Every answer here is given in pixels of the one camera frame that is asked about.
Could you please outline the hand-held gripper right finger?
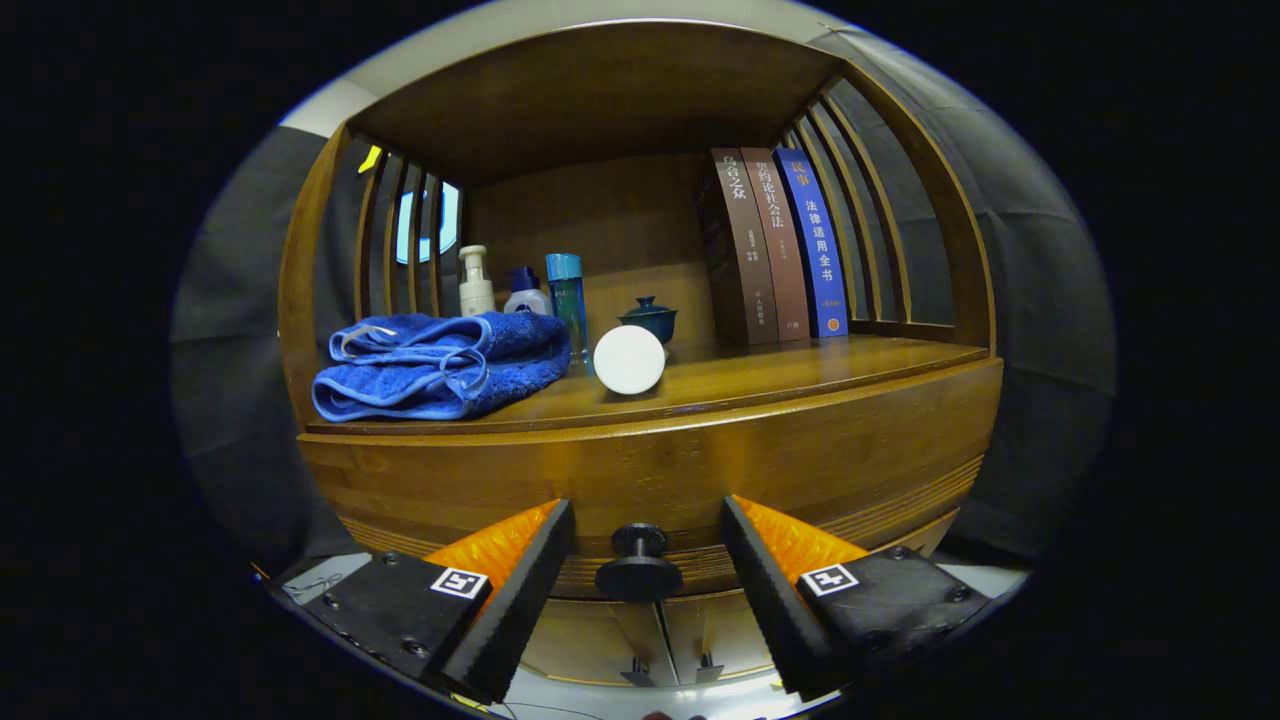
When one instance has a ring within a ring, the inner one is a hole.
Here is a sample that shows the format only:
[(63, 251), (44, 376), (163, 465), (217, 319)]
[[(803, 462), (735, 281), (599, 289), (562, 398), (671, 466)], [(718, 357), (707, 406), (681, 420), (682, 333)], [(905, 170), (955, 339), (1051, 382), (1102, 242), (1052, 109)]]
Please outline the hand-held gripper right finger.
[(919, 667), (991, 605), (905, 544), (864, 550), (736, 495), (722, 541), (783, 688), (804, 700)]

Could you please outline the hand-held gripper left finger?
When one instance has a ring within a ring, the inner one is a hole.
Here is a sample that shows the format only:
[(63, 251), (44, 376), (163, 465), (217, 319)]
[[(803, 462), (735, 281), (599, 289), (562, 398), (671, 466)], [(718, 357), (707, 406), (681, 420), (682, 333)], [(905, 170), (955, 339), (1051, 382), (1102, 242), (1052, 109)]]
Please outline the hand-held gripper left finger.
[(490, 705), (509, 689), (573, 537), (572, 506), (557, 498), (424, 557), (307, 561), (283, 594), (376, 667)]

